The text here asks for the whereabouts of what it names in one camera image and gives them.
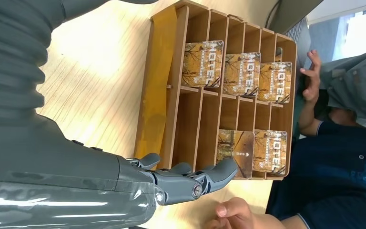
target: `gray shirt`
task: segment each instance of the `gray shirt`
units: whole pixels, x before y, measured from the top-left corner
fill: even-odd
[[[325,63],[321,89],[329,94],[329,106],[353,110],[366,119],[366,53]]]

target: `person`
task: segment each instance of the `person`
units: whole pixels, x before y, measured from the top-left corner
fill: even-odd
[[[366,53],[325,63],[320,75],[328,118],[348,126],[360,126],[357,118],[366,122]]]
[[[308,57],[299,120],[308,137],[293,146],[290,173],[275,184],[269,214],[253,214],[233,198],[217,206],[207,229],[366,229],[366,128],[314,119],[322,63],[315,50]]]

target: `transparent plastic cover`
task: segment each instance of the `transparent plastic cover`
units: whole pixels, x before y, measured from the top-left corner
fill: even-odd
[[[164,198],[152,183],[107,181],[111,190],[97,190],[66,187],[67,179],[60,186],[0,181],[0,229],[121,229],[145,223]]]

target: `dark blue shirt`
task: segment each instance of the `dark blue shirt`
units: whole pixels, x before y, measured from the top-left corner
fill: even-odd
[[[323,122],[298,141],[268,213],[299,215],[311,229],[366,229],[366,129]]]

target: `yellow tape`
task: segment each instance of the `yellow tape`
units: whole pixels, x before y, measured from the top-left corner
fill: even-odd
[[[148,74],[144,86],[141,121],[137,131],[141,134],[135,157],[160,153],[166,123],[166,85],[173,59],[176,40],[177,16],[174,7],[168,7],[153,18],[152,53],[147,60]]]

